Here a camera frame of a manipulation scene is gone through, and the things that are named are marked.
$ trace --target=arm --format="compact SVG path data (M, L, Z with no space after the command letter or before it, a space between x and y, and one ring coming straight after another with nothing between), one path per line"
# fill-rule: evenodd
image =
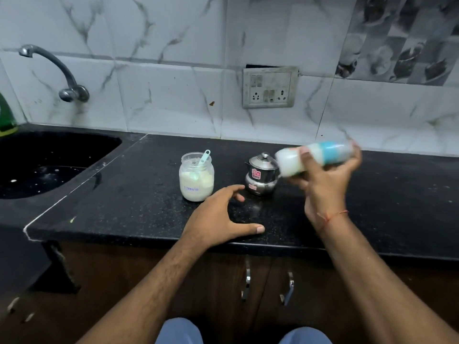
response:
M210 247L235 237L262 233L264 227L237 224L228 217L228 202L243 185L222 188L206 199L189 218L182 237L162 260L120 300L77 344L154 343L169 304L188 271Z
M351 173L361 163L352 159L324 171L302 149L308 181L292 181L307 195L305 212L341 274L376 343L459 343L459 335L424 304L384 263L347 217L345 193Z

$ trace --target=power socket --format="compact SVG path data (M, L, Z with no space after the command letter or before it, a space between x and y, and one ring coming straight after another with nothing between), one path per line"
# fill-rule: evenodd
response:
M298 75L296 66L244 69L243 108L292 107Z

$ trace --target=faucet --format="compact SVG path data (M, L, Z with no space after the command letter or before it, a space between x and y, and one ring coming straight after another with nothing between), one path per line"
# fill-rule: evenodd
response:
M75 77L73 77L72 73L65 66L65 64L61 62L58 58L56 58L54 55L52 55L50 52L48 52L46 49L43 49L39 46L35 46L34 44L26 44L19 49L19 55L22 55L23 57L31 58L33 53L37 53L49 59L58 68L60 68L60 70L64 74L67 80L68 88L64 88L59 91L59 98L66 102L78 100L82 103L85 103L89 100L88 90L84 86L77 84L77 81L75 81Z

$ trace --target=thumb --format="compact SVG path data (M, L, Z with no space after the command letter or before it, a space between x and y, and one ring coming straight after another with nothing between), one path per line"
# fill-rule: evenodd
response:
M242 237L244 235L261 234L264 227L259 223L230 223L232 238Z
M304 169L309 173L309 176L315 177L324 171L320 164L315 161L312 154L309 152L309 148L306 146L301 146L299 148L299 153Z

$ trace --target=red sticker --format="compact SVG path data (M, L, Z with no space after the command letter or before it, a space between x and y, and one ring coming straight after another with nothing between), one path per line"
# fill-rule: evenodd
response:
M252 169L252 177L257 180L261 179L261 172L259 172L257 169Z

